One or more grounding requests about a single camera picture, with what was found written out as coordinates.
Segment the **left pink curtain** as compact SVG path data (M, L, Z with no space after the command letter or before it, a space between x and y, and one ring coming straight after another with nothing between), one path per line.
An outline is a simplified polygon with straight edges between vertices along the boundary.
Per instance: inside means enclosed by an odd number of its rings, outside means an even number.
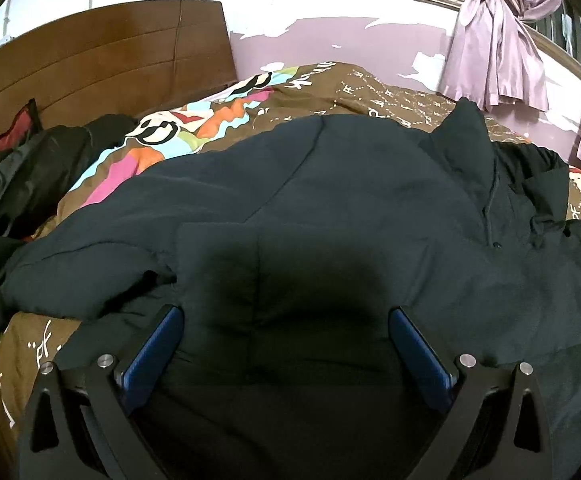
M560 9L563 0L464 0L438 91L490 112L523 103L545 112L545 66L526 27Z

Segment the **red cloth by headboard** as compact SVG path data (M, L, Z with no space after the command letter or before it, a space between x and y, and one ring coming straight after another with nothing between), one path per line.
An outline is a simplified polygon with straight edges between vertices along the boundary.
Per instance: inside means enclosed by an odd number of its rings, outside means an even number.
M30 136L41 131L42 125L36 99L30 99L16 114L10 128L0 134L0 152L17 148L27 142Z

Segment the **brown wooden headboard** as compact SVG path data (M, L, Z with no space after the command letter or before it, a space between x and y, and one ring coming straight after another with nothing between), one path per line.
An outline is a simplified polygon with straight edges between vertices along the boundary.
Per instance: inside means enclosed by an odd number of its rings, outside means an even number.
M29 100L46 128L141 117L236 81L218 1L147 0L69 15L0 47L0 134Z

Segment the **dark green jacket pile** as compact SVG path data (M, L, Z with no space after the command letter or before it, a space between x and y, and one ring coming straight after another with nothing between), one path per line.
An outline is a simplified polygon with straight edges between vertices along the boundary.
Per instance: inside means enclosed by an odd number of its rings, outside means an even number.
M55 126L0 152L0 271L10 255L55 214L59 201L108 148L135 127L108 114L83 126Z

